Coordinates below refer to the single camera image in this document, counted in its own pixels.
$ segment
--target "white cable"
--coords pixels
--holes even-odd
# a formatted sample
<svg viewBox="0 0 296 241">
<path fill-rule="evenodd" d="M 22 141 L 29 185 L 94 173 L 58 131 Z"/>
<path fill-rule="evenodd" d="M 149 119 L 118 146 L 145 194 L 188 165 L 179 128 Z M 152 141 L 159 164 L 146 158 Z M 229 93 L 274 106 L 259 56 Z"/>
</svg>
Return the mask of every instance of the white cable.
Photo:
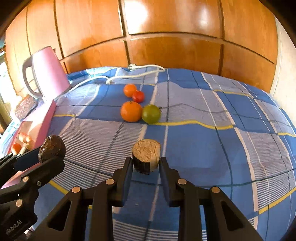
<svg viewBox="0 0 296 241">
<path fill-rule="evenodd" d="M 141 68 L 146 68 L 146 67 L 157 67 L 157 68 L 160 68 L 160 69 L 158 69 L 158 70 L 152 70 L 152 71 L 145 72 L 145 73 L 142 73 L 142 74 L 137 74 L 137 75 L 113 76 L 113 77 L 109 78 L 106 81 L 106 85 L 112 84 L 112 80 L 117 79 L 117 78 L 132 79 L 132 78 L 142 77 L 142 76 L 145 76 L 145 75 L 148 75 L 148 74 L 153 74 L 153 73 L 158 73 L 158 72 L 164 72 L 165 71 L 165 68 L 163 68 L 163 67 L 161 67 L 159 65 L 155 65 L 155 64 L 147 64 L 147 65 L 142 65 L 142 66 L 137 66 L 135 64 L 130 64 L 128 66 L 128 69 L 129 70 L 135 70 L 135 69 L 141 69 Z"/>
<path fill-rule="evenodd" d="M 112 84 L 112 81 L 114 79 L 118 79 L 118 78 L 132 79 L 132 78 L 142 77 L 142 76 L 145 76 L 145 75 L 148 75 L 148 74 L 153 74 L 153 73 L 158 73 L 158 72 L 164 72 L 165 71 L 165 68 L 164 67 L 161 67 L 161 66 L 155 65 L 155 64 L 147 64 L 147 65 L 142 65 L 142 66 L 137 66 L 135 64 L 130 64 L 128 66 L 128 69 L 131 70 L 131 71 L 133 71 L 135 69 L 141 69 L 141 68 L 146 68 L 146 67 L 157 67 L 157 68 L 160 68 L 160 69 L 158 69 L 158 70 L 152 70 L 152 71 L 145 72 L 145 73 L 142 73 L 142 74 L 137 74 L 137 75 L 120 75 L 120 76 L 113 76 L 111 78 L 108 78 L 106 76 L 95 76 L 95 77 L 92 77 L 90 79 L 84 80 L 84 81 L 80 82 L 79 84 L 75 85 L 72 89 L 69 90 L 69 92 L 75 90 L 76 88 L 78 88 L 79 86 L 85 84 L 88 81 L 99 79 L 99 78 L 105 78 L 105 79 L 107 79 L 106 80 L 106 85 L 110 85 L 110 84 Z"/>
</svg>

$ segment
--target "gray handle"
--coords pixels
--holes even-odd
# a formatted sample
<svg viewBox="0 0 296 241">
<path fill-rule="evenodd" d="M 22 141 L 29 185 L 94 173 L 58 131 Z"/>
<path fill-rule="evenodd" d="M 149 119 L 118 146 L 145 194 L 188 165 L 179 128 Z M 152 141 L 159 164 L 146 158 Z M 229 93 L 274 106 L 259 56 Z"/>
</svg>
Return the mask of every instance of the gray handle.
<svg viewBox="0 0 296 241">
<path fill-rule="evenodd" d="M 43 95 L 41 93 L 37 93 L 35 92 L 34 90 L 32 90 L 32 88 L 30 87 L 29 83 L 28 83 L 28 80 L 27 80 L 27 76 L 26 76 L 26 69 L 28 67 L 32 67 L 32 72 L 34 72 L 34 69 L 33 69 L 33 58 L 32 56 L 30 56 L 29 58 L 27 58 L 23 65 L 22 65 L 22 77 L 24 79 L 24 83 L 26 85 L 26 88 L 28 90 L 28 94 L 35 97 L 35 98 L 42 98 Z"/>
</svg>

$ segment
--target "pink jug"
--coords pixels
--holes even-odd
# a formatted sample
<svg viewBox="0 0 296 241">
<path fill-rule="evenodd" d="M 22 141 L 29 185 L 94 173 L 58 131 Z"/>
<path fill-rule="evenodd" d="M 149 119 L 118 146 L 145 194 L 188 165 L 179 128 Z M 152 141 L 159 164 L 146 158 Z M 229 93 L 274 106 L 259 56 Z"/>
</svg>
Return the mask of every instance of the pink jug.
<svg viewBox="0 0 296 241">
<path fill-rule="evenodd" d="M 32 67 L 33 78 L 39 91 L 29 86 L 26 69 Z M 70 83 L 54 50 L 47 46 L 32 54 L 22 65 L 22 75 L 28 94 L 51 102 L 70 89 Z"/>
</svg>

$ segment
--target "metal pin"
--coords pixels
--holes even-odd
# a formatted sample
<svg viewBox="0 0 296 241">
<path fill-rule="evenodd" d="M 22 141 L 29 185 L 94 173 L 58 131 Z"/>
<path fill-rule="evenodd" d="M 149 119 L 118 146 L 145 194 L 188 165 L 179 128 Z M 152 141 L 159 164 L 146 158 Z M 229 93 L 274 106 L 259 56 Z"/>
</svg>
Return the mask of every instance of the metal pin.
<svg viewBox="0 0 296 241">
<path fill-rule="evenodd" d="M 73 187 L 73 188 L 72 188 L 72 192 L 73 192 L 73 193 L 78 193 L 78 192 L 80 192 L 80 187 Z"/>
<path fill-rule="evenodd" d="M 185 179 L 183 179 L 183 178 L 180 178 L 180 179 L 178 180 L 178 183 L 181 184 L 181 185 L 184 185 L 184 184 L 187 183 L 187 181 L 186 181 Z"/>
<path fill-rule="evenodd" d="M 220 192 L 220 188 L 218 188 L 218 187 L 212 187 L 211 190 L 212 190 L 213 193 L 219 193 Z"/>
<path fill-rule="evenodd" d="M 28 180 L 29 180 L 29 177 L 24 177 L 22 181 L 23 181 L 24 183 L 26 183 Z"/>
<path fill-rule="evenodd" d="M 106 184 L 108 184 L 108 185 L 112 185 L 112 184 L 114 184 L 114 182 L 115 181 L 112 178 L 106 180 Z"/>
<path fill-rule="evenodd" d="M 17 202 L 15 203 L 15 205 L 16 205 L 17 207 L 22 206 L 22 199 L 18 199 Z"/>
</svg>

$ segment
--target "green fruit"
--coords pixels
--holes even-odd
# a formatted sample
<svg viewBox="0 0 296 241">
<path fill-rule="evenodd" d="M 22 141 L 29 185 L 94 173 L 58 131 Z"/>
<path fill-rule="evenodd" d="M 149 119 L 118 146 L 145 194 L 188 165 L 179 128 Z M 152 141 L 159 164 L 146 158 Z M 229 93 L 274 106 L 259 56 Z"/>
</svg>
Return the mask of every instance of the green fruit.
<svg viewBox="0 0 296 241">
<path fill-rule="evenodd" d="M 148 124 L 154 124 L 158 122 L 160 115 L 160 109 L 153 104 L 146 105 L 142 110 L 142 119 Z"/>
</svg>

